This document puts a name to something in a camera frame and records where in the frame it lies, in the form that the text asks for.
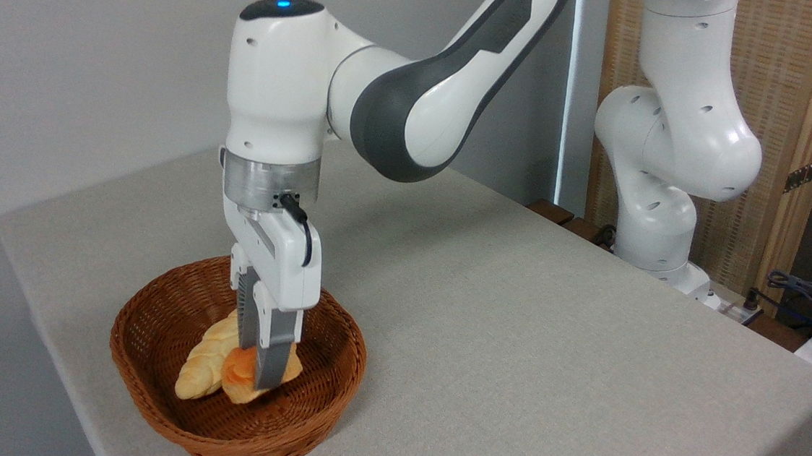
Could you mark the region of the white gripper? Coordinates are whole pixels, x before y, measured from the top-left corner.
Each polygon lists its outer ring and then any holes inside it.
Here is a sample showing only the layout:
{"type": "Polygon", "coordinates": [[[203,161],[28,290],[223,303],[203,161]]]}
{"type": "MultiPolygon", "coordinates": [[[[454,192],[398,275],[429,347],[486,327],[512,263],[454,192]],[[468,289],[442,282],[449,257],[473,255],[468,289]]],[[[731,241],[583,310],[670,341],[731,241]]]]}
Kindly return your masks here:
{"type": "Polygon", "coordinates": [[[256,212],[223,195],[225,221],[236,238],[230,288],[236,292],[240,348],[255,348],[254,387],[282,382],[292,345],[301,341],[304,309],[321,294],[321,239],[286,209],[256,212]],[[256,285],[260,280],[265,285],[256,285]]]}

